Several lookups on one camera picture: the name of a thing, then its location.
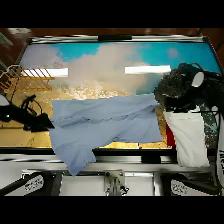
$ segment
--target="metal bracket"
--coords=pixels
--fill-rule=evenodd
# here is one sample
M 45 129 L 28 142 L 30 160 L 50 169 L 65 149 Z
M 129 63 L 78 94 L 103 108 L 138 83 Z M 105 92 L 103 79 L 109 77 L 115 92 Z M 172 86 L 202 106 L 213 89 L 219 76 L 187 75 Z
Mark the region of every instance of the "metal bracket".
M 125 187 L 125 173 L 122 170 L 105 171 L 104 190 L 106 196 L 125 196 L 129 190 Z

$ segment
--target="black mesh object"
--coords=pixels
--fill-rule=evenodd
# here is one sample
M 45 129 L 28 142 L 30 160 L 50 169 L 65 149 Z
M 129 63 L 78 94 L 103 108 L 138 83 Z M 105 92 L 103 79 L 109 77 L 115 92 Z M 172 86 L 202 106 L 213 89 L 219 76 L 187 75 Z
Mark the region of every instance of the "black mesh object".
M 182 68 L 173 69 L 169 75 L 164 75 L 154 90 L 157 102 L 165 109 L 167 96 L 179 98 L 191 88 L 191 82 L 187 81 Z

